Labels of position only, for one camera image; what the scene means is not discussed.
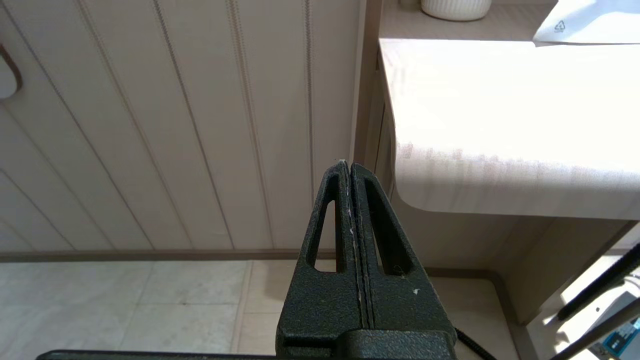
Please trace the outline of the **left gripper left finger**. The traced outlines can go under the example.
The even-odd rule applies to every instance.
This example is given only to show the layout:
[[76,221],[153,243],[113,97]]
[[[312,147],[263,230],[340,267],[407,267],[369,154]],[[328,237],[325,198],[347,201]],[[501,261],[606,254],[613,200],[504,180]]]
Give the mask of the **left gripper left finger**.
[[[278,351],[333,351],[343,333],[362,326],[350,187],[345,160],[325,171],[279,316]],[[334,272],[315,267],[330,203],[334,204]]]

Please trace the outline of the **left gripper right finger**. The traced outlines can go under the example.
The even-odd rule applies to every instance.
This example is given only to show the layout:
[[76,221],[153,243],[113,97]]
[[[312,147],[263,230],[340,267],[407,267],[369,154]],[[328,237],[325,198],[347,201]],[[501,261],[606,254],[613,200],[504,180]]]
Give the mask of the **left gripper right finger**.
[[350,184],[366,325],[437,334],[454,346],[457,332],[377,176],[353,164]]

